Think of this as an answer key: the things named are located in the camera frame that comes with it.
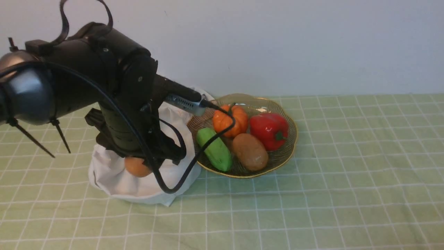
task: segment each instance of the bell pepper stem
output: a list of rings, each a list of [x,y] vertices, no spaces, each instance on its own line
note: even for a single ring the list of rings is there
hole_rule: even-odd
[[[236,103],[234,102],[233,104],[230,105],[230,108],[228,109],[227,113],[231,114],[232,113],[232,108],[234,107],[234,105],[236,105]]]
[[[277,133],[274,135],[274,138],[275,138],[277,141],[282,141],[282,140],[286,140],[286,139],[287,139],[287,137],[285,137],[285,136],[282,134],[282,131],[277,132]]]

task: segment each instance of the white cloth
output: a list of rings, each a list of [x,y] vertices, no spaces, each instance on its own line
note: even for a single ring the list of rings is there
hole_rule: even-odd
[[[192,89],[204,94],[208,100],[213,100],[207,92],[196,87]],[[186,145],[186,156],[179,165],[174,165],[171,160],[165,160],[160,167],[160,173],[166,185],[172,188],[178,183],[191,159],[195,156],[193,138],[186,126],[192,115],[170,104],[163,103],[159,108],[159,117],[179,130]],[[160,123],[160,128],[179,145],[177,136],[171,128],[163,123]],[[196,164],[179,191],[174,194],[166,194],[160,189],[152,173],[143,178],[135,177],[125,170],[122,157],[100,145],[95,145],[88,177],[91,185],[112,197],[130,202],[169,206],[176,196],[184,193],[193,184],[200,171],[200,166]]]

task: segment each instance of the woven basket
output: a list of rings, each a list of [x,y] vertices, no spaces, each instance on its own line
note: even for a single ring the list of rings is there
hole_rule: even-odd
[[[288,130],[288,138],[285,144],[276,151],[269,151],[269,160],[265,168],[259,171],[250,171],[242,166],[239,160],[232,153],[231,156],[233,158],[233,165],[228,172],[222,172],[217,168],[214,168],[205,154],[202,154],[198,159],[198,164],[205,168],[208,171],[213,173],[217,173],[220,175],[232,177],[232,178],[253,178],[257,176],[261,176],[270,171],[273,171],[281,166],[283,166],[294,154],[296,149],[296,142],[298,139],[298,130],[296,123],[285,113],[284,109],[272,100],[267,100],[264,98],[253,97],[245,94],[230,94],[227,96],[223,96],[219,99],[213,100],[213,103],[222,106],[222,105],[230,105],[232,103],[236,103],[236,105],[241,105],[245,112],[248,114],[248,117],[252,117],[254,115],[260,113],[278,113],[282,115],[289,124]],[[194,148],[197,151],[200,150],[199,145],[196,142],[196,134],[199,129],[208,127],[213,128],[212,117],[214,114],[213,109],[206,109],[205,113],[200,116],[193,116],[192,119],[188,122],[187,126],[193,134],[194,140]],[[230,148],[230,144],[232,139],[227,139],[222,137],[225,144]]]

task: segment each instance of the table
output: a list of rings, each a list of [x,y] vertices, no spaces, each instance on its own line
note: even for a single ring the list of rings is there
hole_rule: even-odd
[[[294,158],[238,180],[202,170],[170,207],[88,183],[87,109],[0,127],[0,249],[444,249],[444,94],[270,97],[297,122]]]

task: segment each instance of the white wall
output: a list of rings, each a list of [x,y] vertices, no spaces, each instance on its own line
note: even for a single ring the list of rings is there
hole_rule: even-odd
[[[443,0],[105,1],[160,74],[218,95],[444,92]],[[56,38],[58,2],[2,0],[0,52]],[[93,0],[65,8],[70,34],[107,21]]]

